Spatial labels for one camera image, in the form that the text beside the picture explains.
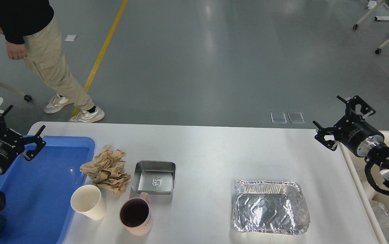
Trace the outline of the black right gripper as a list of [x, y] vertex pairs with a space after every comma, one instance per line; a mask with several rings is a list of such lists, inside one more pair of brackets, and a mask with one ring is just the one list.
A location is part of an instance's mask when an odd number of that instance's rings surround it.
[[[336, 97], [345, 104], [345, 114], [334, 127], [322, 127], [317, 121], [312, 121], [317, 127], [315, 140], [331, 151], [337, 149], [340, 141], [355, 156], [366, 157], [373, 147], [385, 141], [385, 136], [365, 121], [376, 110], [358, 95], [346, 99]], [[333, 139], [326, 140], [326, 136], [333, 136]]]

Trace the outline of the person's left hand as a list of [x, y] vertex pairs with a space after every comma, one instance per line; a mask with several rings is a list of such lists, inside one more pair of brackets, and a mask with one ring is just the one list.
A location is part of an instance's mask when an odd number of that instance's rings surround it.
[[22, 60], [28, 57], [25, 44], [13, 44], [8, 41], [6, 43], [6, 51], [10, 60]]

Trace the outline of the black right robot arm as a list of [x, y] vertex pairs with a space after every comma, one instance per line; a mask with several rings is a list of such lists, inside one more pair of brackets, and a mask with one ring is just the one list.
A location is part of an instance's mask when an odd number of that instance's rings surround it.
[[342, 98], [345, 114], [332, 126], [323, 127], [317, 121], [315, 140], [331, 151], [340, 145], [364, 160], [364, 175], [378, 193], [389, 196], [389, 146], [385, 135], [366, 121], [376, 113], [360, 96]]

